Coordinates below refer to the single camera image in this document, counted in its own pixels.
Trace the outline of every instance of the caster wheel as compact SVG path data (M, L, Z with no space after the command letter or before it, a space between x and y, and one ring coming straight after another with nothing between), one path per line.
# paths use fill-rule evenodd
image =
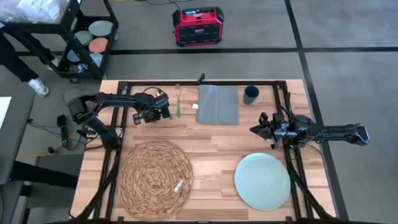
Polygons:
M77 84L79 83L79 79L78 78L70 78L69 81L73 84Z

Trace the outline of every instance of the white sneaker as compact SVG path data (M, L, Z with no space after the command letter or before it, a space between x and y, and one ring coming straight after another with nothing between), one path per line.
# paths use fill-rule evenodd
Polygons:
M39 97L45 97L49 94L49 89L39 78L31 80L27 84L35 90Z
M54 60L51 61L51 63L53 63L56 67L58 67L58 65L60 64L60 61L58 60L58 58L55 58ZM52 71L53 69L50 67L50 65L46 65L47 69Z

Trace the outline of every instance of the black rolling cart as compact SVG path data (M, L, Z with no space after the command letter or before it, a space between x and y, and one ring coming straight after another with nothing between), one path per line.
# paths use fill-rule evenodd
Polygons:
M80 5L77 0L70 0L64 15L58 24L45 24L45 23L17 23L17 22L3 22L10 28L23 30L29 34L58 34L67 43L66 49L63 51L60 64L56 67L47 58L42 60L51 66L51 68L62 78L69 78L72 83L78 83L81 78L102 80L106 78L105 66L109 56L109 52L114 43L114 38L119 27L119 22L114 15L109 0L103 0L109 16L85 16L80 10ZM88 47L83 46L80 41L75 37L75 33L81 30L88 30L88 26L95 21L110 21L113 23L111 33L107 36L108 44L103 53L103 58L99 67L95 64L94 60L90 57ZM30 48L33 53L36 49L32 46ZM72 62L67 59L67 53L73 50L80 58L79 63L84 63L87 68L85 72L73 71L71 69Z

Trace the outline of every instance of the gray napkin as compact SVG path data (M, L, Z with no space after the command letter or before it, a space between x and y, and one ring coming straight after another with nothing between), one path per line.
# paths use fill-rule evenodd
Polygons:
M239 124L238 89L233 86L200 85L197 122Z

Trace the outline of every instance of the dark blue cup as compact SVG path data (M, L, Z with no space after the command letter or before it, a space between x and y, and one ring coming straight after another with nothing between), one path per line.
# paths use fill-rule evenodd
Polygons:
M260 90L255 86L248 86L244 89L243 103L252 104L260 94Z

